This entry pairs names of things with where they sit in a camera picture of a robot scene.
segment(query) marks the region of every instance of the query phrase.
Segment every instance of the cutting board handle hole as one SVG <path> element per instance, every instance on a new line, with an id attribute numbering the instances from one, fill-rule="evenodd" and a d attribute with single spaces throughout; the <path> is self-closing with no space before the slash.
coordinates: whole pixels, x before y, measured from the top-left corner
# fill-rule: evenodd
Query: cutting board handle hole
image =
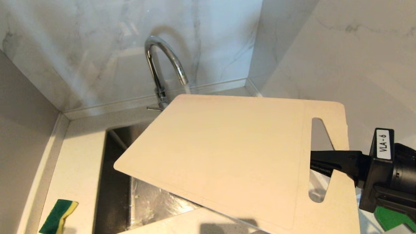
<path id="1" fill-rule="evenodd" d="M 311 150 L 334 150 L 327 129 L 322 119 L 312 119 Z M 327 193 L 330 177 L 310 170 L 309 198 L 317 203 L 323 202 Z"/>

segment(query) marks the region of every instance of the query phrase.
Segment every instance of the running water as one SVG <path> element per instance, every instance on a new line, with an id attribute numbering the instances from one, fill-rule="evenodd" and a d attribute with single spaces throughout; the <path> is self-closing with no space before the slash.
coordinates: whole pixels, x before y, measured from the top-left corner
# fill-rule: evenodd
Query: running water
<path id="1" fill-rule="evenodd" d="M 191 89 L 189 88 L 188 84 L 184 85 L 183 88 L 185 89 L 186 94 L 191 94 Z"/>

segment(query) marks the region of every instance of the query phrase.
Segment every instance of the faucet handle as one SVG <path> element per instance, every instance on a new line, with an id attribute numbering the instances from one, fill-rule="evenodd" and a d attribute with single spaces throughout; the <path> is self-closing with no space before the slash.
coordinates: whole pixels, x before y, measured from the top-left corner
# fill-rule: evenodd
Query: faucet handle
<path id="1" fill-rule="evenodd" d="M 146 109 L 148 109 L 148 110 L 158 110 L 158 111 L 163 111 L 163 109 L 162 109 L 162 108 L 160 108 L 160 107 L 146 107 Z"/>

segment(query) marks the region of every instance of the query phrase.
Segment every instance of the label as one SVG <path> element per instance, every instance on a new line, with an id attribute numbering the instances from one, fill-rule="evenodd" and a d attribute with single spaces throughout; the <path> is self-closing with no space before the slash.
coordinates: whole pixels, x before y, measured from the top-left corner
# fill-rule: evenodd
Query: label
<path id="1" fill-rule="evenodd" d="M 389 131 L 377 129 L 376 135 L 377 158 L 391 159 Z"/>

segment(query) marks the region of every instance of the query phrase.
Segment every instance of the faucet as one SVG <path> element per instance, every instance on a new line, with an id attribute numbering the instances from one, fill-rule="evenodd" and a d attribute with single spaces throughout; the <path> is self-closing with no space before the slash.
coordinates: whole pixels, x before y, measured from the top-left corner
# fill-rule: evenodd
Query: faucet
<path id="1" fill-rule="evenodd" d="M 175 68 L 175 72 L 178 75 L 179 81 L 182 85 L 186 85 L 188 83 L 188 79 L 186 78 L 185 71 L 183 70 L 181 62 L 179 62 L 179 59 L 173 52 L 172 48 L 160 37 L 148 37 L 146 42 L 144 43 L 144 48 L 146 50 L 147 62 L 149 63 L 150 71 L 152 73 L 153 80 L 156 85 L 155 93 L 157 96 L 159 107 L 147 107 L 147 109 L 163 111 L 169 105 L 169 99 L 166 96 L 165 87 L 163 87 L 163 85 L 160 83 L 159 76 L 157 75 L 155 65 L 153 63 L 151 50 L 153 46 L 159 47 L 166 54 L 166 56 L 172 63 L 173 67 Z"/>

